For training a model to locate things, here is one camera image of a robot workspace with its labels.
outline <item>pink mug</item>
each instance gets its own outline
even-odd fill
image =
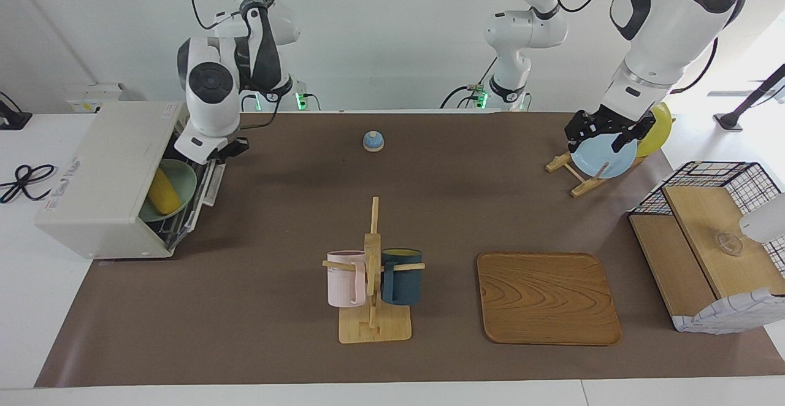
[[[354,266],[354,271],[327,268],[327,302],[337,308],[365,305],[365,252],[332,251],[327,260]]]

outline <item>wooden mug tree base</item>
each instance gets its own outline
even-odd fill
[[[635,161],[633,162],[631,168],[639,166],[640,163],[642,163],[645,158],[646,158],[645,156],[640,158],[635,158]],[[608,179],[600,179],[600,176],[603,173],[605,173],[605,169],[608,168],[608,163],[605,163],[605,165],[602,166],[600,171],[598,171],[597,174],[595,174],[593,177],[589,177],[588,179],[586,179],[583,176],[581,176],[580,173],[575,171],[574,168],[570,166],[571,162],[572,162],[572,155],[568,151],[567,153],[564,153],[561,156],[557,156],[553,158],[553,160],[548,165],[545,166],[545,169],[548,171],[548,173],[553,173],[554,171],[564,167],[573,176],[578,178],[578,180],[581,182],[580,185],[578,185],[577,187],[573,188],[570,191],[570,194],[572,195],[573,198],[578,199],[584,194],[588,193],[589,191],[594,190],[594,188],[597,188],[600,185],[603,185],[603,183],[608,182]]]
[[[373,197],[370,233],[365,234],[368,302],[356,308],[341,308],[339,341],[342,344],[397,342],[412,338],[412,315],[408,306],[390,305],[381,299],[381,235],[378,233],[379,198]],[[323,261],[322,266],[353,271],[353,266]],[[395,271],[424,269],[426,264],[401,264]]]

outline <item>green bowl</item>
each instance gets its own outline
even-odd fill
[[[166,177],[169,178],[169,182],[174,187],[174,192],[177,193],[177,197],[180,198],[180,202],[183,204],[173,213],[164,216],[155,210],[155,206],[150,202],[149,198],[145,197],[145,202],[142,203],[142,209],[139,211],[139,218],[143,222],[159,222],[180,213],[191,202],[196,191],[196,173],[194,173],[191,166],[176,159],[163,159],[159,166],[163,173],[166,174]]]

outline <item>white cylinder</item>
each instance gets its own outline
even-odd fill
[[[746,214],[738,226],[744,236],[757,243],[769,243],[785,236],[785,194]]]

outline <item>mug handle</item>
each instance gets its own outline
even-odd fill
[[[398,263],[393,261],[385,263],[385,284],[381,289],[381,298],[390,302],[395,302],[395,298],[393,298],[393,295],[395,295],[393,291],[393,273],[395,272],[396,264]]]
[[[362,305],[365,303],[365,297],[362,298],[362,303],[358,303],[357,294],[365,295],[365,264],[362,262],[352,263],[354,264],[354,297],[350,299],[350,302],[352,305]]]

